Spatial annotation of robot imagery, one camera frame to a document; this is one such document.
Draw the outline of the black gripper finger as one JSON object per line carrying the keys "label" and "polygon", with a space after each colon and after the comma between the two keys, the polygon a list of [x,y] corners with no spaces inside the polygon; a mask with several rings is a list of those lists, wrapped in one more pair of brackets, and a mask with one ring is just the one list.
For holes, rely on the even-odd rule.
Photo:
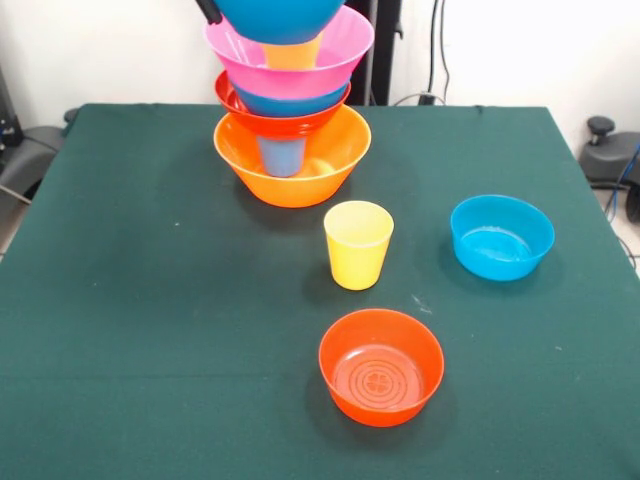
{"label": "black gripper finger", "polygon": [[195,0],[195,2],[208,25],[220,24],[222,22],[223,15],[214,0]]}

